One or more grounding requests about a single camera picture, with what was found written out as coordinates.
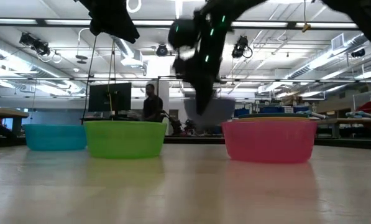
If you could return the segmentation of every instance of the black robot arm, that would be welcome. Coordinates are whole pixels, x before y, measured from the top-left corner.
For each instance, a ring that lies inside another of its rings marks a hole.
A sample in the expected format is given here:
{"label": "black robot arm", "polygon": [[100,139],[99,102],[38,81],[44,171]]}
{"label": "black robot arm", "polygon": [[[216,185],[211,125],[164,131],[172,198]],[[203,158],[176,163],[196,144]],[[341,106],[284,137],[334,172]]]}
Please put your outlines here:
{"label": "black robot arm", "polygon": [[[196,109],[202,114],[213,97],[213,83],[219,82],[219,69],[226,34],[231,24],[245,11],[266,0],[209,0],[195,11],[193,19],[177,19],[171,26],[168,41],[175,49],[195,48],[195,54],[182,59],[173,68],[177,78],[191,83],[196,91]],[[371,41],[371,0],[323,0],[334,10],[346,13]]]}

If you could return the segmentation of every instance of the black cloth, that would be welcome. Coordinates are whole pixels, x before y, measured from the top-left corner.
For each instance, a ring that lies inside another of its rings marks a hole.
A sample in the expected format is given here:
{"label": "black cloth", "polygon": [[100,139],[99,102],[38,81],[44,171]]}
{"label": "black cloth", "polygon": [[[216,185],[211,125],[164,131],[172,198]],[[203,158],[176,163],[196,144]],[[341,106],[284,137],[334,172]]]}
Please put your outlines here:
{"label": "black cloth", "polygon": [[160,97],[150,96],[144,100],[143,114],[146,121],[158,121],[161,110],[163,110],[163,100]]}

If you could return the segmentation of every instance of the man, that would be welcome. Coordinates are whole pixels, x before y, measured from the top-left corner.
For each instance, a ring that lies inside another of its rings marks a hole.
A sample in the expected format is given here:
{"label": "man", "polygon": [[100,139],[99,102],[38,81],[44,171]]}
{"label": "man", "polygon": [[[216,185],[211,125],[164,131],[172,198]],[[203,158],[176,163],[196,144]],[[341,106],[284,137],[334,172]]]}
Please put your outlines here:
{"label": "man", "polygon": [[148,98],[144,101],[142,117],[144,121],[161,122],[160,112],[163,110],[163,101],[155,95],[155,86],[148,84],[145,87]]}

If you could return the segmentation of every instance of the pink bowl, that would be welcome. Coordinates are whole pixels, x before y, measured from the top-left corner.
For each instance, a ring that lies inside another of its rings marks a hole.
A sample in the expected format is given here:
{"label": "pink bowl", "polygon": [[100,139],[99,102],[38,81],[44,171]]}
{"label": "pink bowl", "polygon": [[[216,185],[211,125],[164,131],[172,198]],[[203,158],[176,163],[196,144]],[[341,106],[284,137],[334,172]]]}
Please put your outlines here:
{"label": "pink bowl", "polygon": [[311,158],[314,121],[251,121],[222,124],[231,159],[247,162],[302,163]]}

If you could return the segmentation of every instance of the computer monitor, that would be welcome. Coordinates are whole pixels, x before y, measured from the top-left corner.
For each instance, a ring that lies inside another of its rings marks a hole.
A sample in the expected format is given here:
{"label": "computer monitor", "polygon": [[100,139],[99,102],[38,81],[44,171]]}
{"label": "computer monitor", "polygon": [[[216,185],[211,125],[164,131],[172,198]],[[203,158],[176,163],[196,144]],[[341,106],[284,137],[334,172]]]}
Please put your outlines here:
{"label": "computer monitor", "polygon": [[[109,84],[112,110],[117,115],[118,111],[131,110],[131,83]],[[110,111],[108,85],[90,86],[89,112]]]}

